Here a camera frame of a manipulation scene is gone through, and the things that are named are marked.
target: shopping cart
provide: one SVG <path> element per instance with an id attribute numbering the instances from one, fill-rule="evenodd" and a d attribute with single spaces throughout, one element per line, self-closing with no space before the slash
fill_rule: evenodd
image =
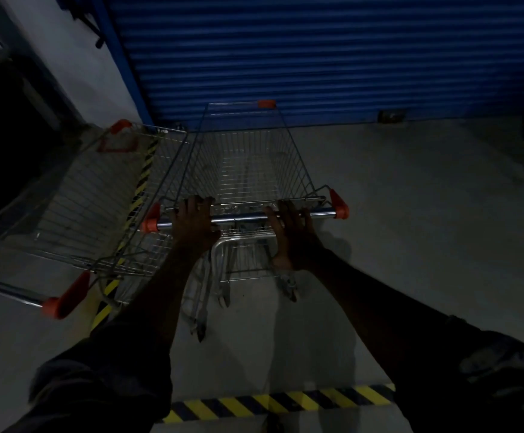
<path id="1" fill-rule="evenodd" d="M 291 200 L 313 218 L 345 219 L 348 206 L 328 186 L 315 188 L 290 131 L 273 100 L 215 103 L 206 106 L 173 198 L 214 196 L 212 222 L 221 239 L 198 263 L 186 286 L 182 316 L 201 341 L 206 331 L 210 292 L 221 306 L 230 305 L 230 284 L 272 276 L 292 301 L 297 288 L 291 274 L 271 264 L 275 235 L 262 212 L 278 199 Z M 330 190 L 330 200 L 319 195 Z M 142 223 L 146 232 L 166 240 L 172 204 L 157 198 Z"/>
<path id="2" fill-rule="evenodd" d="M 56 166 L 0 209 L 0 253 L 13 249 L 83 273 L 55 297 L 39 293 L 39 286 L 26 290 L 2 280 L 0 295 L 61 319 L 95 284 L 111 301 L 110 286 L 122 278 L 150 276 L 159 257 L 146 248 L 155 237 L 140 240 L 138 228 L 158 189 L 179 189 L 168 178 L 183 170 L 189 148 L 183 130 L 122 120 L 78 152 L 58 152 L 63 159 Z M 132 244 L 136 251 L 126 252 Z M 160 252 L 166 252 L 163 244 Z"/>

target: human hand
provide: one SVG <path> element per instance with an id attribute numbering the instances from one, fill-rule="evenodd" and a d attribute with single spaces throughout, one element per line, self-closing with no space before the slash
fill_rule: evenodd
<path id="1" fill-rule="evenodd" d="M 218 241 L 222 232 L 212 229 L 212 202 L 213 197 L 191 196 L 182 201 L 177 213 L 170 214 L 174 248 L 184 249 L 197 258 Z"/>
<path id="2" fill-rule="evenodd" d="M 302 210 L 304 222 L 291 201 L 279 200 L 278 210 L 284 226 L 272 208 L 264 208 L 278 241 L 278 253 L 272 259 L 274 266 L 285 270 L 310 269 L 324 247 L 316 236 L 309 210 Z"/>

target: dark sleeve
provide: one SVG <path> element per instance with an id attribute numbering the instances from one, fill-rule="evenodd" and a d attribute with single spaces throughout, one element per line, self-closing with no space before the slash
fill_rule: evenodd
<path id="1" fill-rule="evenodd" d="M 415 433 L 524 431 L 524 343 L 449 318 L 396 380 L 396 403 Z"/>
<path id="2" fill-rule="evenodd" d="M 6 432 L 148 432 L 171 393 L 168 347 L 151 327 L 114 320 L 39 368 L 33 407 Z"/>

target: hazard tape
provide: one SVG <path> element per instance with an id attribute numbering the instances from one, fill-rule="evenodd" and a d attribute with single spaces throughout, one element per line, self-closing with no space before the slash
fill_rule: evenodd
<path id="1" fill-rule="evenodd" d="M 395 391 L 393 384 L 387 384 L 179 401 L 172 403 L 169 415 L 159 422 L 170 424 L 246 418 L 269 413 L 282 415 L 323 409 L 388 406 L 394 403 Z"/>
<path id="2" fill-rule="evenodd" d="M 154 156 L 156 154 L 157 145 L 159 143 L 159 139 L 153 140 L 149 147 L 147 148 L 146 157 L 143 160 L 143 168 L 142 173 L 139 176 L 139 180 L 137 185 L 135 186 L 135 192 L 134 196 L 131 200 L 131 203 L 129 205 L 129 214 L 127 215 L 126 222 L 124 224 L 123 230 L 126 232 L 120 242 L 120 244 L 117 246 L 117 249 L 114 253 L 115 256 L 118 256 L 125 245 L 127 244 L 129 234 L 127 231 L 131 227 L 131 224 L 134 222 L 134 220 L 139 215 L 139 212 L 142 209 L 144 196 L 146 194 L 145 188 L 147 185 L 147 180 L 150 177 L 151 172 L 151 166 L 153 164 Z M 121 258 L 117 262 L 117 266 L 123 264 L 125 262 L 125 259 Z M 104 293 L 108 298 L 114 298 L 116 295 L 117 287 L 120 284 L 120 278 L 118 277 L 112 277 L 107 280 L 107 285 L 105 286 Z M 97 313 L 95 314 L 95 317 L 93 319 L 93 323 L 91 324 L 91 330 L 94 330 L 95 328 L 99 327 L 101 324 L 104 324 L 109 319 L 109 313 L 111 313 L 112 307 L 107 304 L 104 301 L 101 301 L 99 303 L 99 307 L 97 308 Z"/>

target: gray floor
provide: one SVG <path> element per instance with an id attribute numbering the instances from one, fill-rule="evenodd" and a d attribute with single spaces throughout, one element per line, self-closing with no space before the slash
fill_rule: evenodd
<path id="1" fill-rule="evenodd" d="M 315 185 L 329 184 L 350 206 L 348 220 L 318 226 L 325 245 L 445 313 L 524 341 L 518 119 L 292 132 Z M 37 280 L 34 272 L 18 270 L 25 284 L 75 276 L 41 266 Z M 308 274 L 300 274 L 299 285 L 301 299 L 293 304 L 268 281 L 236 284 L 229 309 L 211 303 L 201 344 L 180 324 L 172 348 L 173 398 L 386 382 L 327 292 Z M 35 367 L 85 332 L 86 309 L 52 323 L 0 299 L 0 429 L 26 409 Z M 287 432 L 410 431 L 396 407 L 286 415 L 283 421 Z M 191 422 L 154 430 L 258 431 L 261 423 Z"/>

